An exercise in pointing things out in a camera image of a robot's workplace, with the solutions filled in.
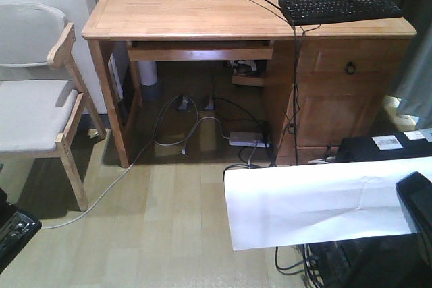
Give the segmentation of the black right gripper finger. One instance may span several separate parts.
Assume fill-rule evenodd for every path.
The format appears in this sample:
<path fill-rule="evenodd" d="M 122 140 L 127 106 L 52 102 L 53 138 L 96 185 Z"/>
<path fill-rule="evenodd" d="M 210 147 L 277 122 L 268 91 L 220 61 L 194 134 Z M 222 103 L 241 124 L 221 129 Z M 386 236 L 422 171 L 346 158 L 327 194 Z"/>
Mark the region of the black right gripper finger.
<path fill-rule="evenodd" d="M 431 181 L 416 171 L 399 180 L 396 190 L 419 234 L 422 257 L 431 261 Z"/>

